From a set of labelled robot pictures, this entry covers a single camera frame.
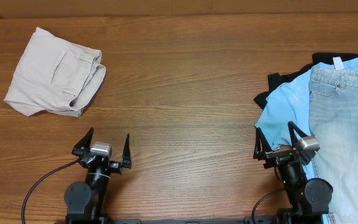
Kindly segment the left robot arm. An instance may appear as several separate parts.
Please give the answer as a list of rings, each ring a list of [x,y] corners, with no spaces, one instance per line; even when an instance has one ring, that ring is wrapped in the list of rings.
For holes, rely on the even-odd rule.
[[[79,140],[72,149],[77,163],[87,170],[85,180],[70,184],[64,194],[67,205],[65,223],[112,223],[102,212],[111,174],[121,174],[132,167],[129,136],[126,136],[122,161],[112,161],[112,146],[105,142],[92,143],[94,129]]]

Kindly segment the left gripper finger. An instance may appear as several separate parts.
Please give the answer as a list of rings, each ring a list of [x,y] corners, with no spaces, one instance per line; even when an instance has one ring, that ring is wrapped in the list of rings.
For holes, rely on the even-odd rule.
[[[85,152],[90,150],[93,133],[94,128],[91,127],[88,132],[74,145],[71,151],[74,156],[82,156]]]
[[[129,136],[130,135],[127,134],[124,149],[122,152],[122,167],[126,169],[130,169],[132,167],[131,151],[129,147]]]

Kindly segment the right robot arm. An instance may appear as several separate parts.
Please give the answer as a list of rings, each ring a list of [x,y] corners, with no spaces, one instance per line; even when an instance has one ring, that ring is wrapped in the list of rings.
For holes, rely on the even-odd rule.
[[[268,223],[322,223],[323,215],[329,212],[333,187],[324,179],[306,177],[304,166],[308,165],[319,151],[319,141],[308,136],[292,121],[288,123],[291,144],[283,149],[273,150],[262,130],[255,130],[253,158],[265,161],[264,168],[273,168],[276,178],[281,180],[283,188],[263,196],[254,205],[251,213],[252,223],[258,223],[255,212],[267,198],[285,192],[290,208],[277,210],[274,217],[268,217]]]

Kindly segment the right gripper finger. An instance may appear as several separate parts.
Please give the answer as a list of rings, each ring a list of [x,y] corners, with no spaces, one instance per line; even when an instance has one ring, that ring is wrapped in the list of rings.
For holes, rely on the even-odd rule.
[[[300,138],[307,137],[307,134],[304,133],[293,121],[288,122],[288,130],[292,146],[295,146]]]
[[[255,147],[253,159],[266,160],[269,158],[269,154],[272,152],[269,142],[265,138],[262,130],[256,128],[255,130]]]

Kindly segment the light blue denim shorts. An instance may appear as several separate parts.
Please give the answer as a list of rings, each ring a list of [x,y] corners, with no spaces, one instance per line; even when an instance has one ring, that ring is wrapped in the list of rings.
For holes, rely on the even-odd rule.
[[[309,89],[314,166],[333,187],[329,221],[358,223],[358,70],[315,68]]]

